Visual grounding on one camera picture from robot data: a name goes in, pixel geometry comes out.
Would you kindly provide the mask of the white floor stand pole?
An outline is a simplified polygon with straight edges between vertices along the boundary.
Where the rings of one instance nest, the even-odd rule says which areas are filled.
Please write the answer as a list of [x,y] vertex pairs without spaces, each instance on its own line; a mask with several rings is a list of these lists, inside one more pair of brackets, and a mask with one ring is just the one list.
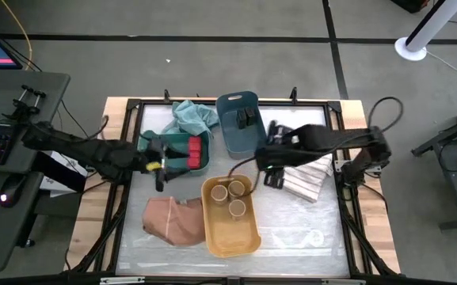
[[409,61],[424,59],[429,42],[456,13],[457,0],[438,0],[409,36],[396,40],[395,51]]

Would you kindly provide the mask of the black clamp stand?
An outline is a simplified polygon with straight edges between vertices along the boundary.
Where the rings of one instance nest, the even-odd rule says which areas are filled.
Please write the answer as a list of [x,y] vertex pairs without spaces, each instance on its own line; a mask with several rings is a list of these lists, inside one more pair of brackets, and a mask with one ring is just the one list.
[[[31,116],[40,113],[38,104],[42,99],[47,97],[47,94],[44,91],[35,90],[28,85],[21,85],[21,88],[23,89],[23,92],[21,93],[20,97],[18,99],[13,99],[13,106],[15,107],[15,110],[12,114],[3,114],[2,123],[26,126],[30,123]],[[26,95],[32,95],[36,98],[33,105],[27,105],[24,102]]]

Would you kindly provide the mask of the yellow plastic bin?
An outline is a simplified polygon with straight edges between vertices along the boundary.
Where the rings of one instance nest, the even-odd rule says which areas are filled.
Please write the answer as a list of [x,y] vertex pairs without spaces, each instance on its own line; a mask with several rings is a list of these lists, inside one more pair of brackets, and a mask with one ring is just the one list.
[[[211,199],[211,189],[217,184],[226,188],[231,181],[241,181],[246,187],[246,193],[232,198],[228,193],[228,200],[224,205],[218,205]],[[204,229],[207,247],[216,257],[236,257],[255,252],[261,245],[261,235],[257,227],[256,211],[253,198],[249,194],[252,181],[241,174],[231,177],[213,177],[207,179],[201,188],[201,199],[204,212]],[[246,214],[238,221],[234,221],[228,211],[232,200],[242,200],[246,204]]]

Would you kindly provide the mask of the blue-grey plastic bin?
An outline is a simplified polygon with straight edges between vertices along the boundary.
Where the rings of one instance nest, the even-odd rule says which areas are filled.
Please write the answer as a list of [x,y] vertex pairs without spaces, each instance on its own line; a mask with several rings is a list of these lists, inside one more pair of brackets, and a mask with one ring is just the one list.
[[[265,124],[259,111],[258,96],[251,91],[229,93],[219,97],[215,106],[229,156],[236,160],[252,157],[254,151],[263,145],[267,138]],[[255,109],[257,122],[244,129],[238,129],[236,112],[239,108],[245,107]]]

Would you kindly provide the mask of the pink-brown cloth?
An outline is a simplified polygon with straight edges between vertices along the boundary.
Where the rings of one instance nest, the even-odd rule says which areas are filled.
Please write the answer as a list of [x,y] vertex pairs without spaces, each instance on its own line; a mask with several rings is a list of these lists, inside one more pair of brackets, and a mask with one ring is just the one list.
[[142,214],[143,230],[173,246],[193,246],[205,241],[201,198],[177,201],[153,197]]

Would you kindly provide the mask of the white striped towel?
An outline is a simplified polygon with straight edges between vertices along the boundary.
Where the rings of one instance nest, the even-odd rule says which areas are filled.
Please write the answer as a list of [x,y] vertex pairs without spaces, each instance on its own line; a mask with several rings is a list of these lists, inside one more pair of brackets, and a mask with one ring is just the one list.
[[333,175],[333,155],[327,154],[316,161],[284,169],[284,190],[315,203],[324,181]]

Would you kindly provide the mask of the light teal cloth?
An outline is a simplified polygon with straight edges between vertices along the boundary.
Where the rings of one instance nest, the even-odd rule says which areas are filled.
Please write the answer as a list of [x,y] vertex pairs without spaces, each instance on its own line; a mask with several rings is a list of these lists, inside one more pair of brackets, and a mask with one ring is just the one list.
[[198,136],[219,124],[218,114],[204,104],[195,104],[190,100],[173,102],[173,120],[165,126],[162,134],[189,133]]

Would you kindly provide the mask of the teal plastic bin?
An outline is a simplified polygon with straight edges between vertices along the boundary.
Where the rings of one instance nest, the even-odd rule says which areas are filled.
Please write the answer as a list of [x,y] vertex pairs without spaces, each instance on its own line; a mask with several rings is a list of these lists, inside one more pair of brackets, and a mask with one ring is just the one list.
[[[189,140],[192,137],[193,135],[187,132],[160,135],[148,130],[139,135],[138,150],[145,150],[150,139],[158,138],[168,143],[175,150],[188,152]],[[200,166],[198,168],[190,168],[187,158],[168,158],[166,164],[175,169],[188,169],[191,177],[205,174],[209,169],[211,137],[207,131],[202,132],[198,137],[200,138]]]

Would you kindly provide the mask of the silver bracket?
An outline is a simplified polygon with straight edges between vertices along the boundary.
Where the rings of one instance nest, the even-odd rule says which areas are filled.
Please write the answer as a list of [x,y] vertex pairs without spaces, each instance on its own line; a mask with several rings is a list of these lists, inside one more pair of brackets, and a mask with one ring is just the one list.
[[321,285],[366,285],[366,282],[359,279],[322,279]]
[[144,277],[138,276],[118,276],[101,278],[99,285],[132,285],[145,283]]

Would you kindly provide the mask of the tan lid spice jar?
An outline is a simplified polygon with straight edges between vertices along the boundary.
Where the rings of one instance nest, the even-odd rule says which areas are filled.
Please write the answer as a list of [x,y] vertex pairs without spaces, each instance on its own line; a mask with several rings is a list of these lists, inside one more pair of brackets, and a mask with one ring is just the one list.
[[233,199],[228,206],[228,211],[234,221],[238,221],[246,214],[246,204],[240,199]]
[[245,185],[239,180],[233,180],[228,185],[228,192],[232,198],[237,199],[246,193]]
[[211,189],[211,199],[218,205],[224,205],[228,200],[228,190],[222,184],[217,184]]

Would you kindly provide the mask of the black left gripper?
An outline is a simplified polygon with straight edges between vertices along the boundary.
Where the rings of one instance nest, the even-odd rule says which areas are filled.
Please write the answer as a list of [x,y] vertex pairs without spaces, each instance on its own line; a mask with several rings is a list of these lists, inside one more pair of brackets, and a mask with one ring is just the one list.
[[[176,157],[177,150],[165,144],[160,137],[140,137],[137,145],[137,157],[132,165],[133,171],[141,173],[159,172],[166,168],[166,157]],[[168,168],[165,180],[171,181],[189,173],[189,169]]]

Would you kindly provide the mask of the white paper box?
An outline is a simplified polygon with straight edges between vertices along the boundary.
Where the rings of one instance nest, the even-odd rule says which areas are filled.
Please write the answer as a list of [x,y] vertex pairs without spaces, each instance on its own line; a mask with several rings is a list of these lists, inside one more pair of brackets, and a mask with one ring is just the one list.
[[[80,166],[77,160],[69,158],[63,154],[59,154],[55,151],[51,153],[51,157],[63,166],[66,166],[69,170],[73,170],[76,173],[82,175],[84,178],[87,178],[88,171],[83,166]],[[56,180],[51,179],[50,177],[44,177],[42,179],[40,184],[40,190],[49,191],[51,198],[75,192],[73,188],[69,188],[68,186],[61,184]]]

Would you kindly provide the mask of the black floor box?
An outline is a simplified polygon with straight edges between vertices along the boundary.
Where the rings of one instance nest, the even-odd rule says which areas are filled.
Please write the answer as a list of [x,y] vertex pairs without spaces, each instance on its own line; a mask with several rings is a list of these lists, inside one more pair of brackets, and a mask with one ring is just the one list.
[[391,0],[409,13],[417,13],[424,9],[430,0]]

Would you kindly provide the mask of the black computer mouse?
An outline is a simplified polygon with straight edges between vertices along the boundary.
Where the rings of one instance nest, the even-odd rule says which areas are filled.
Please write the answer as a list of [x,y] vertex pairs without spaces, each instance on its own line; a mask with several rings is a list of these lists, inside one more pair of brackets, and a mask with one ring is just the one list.
[[20,199],[25,185],[26,175],[13,173],[9,175],[0,189],[0,205],[13,207]]

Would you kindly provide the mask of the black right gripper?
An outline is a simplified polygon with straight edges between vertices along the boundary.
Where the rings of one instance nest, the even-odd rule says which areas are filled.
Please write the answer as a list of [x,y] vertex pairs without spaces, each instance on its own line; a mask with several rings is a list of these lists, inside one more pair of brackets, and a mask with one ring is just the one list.
[[[292,164],[293,154],[289,150],[280,148],[263,147],[256,150],[256,163],[260,171],[273,168],[282,168]],[[265,186],[274,187],[274,174],[272,171],[265,173]],[[275,188],[284,186],[284,171],[276,172]]]

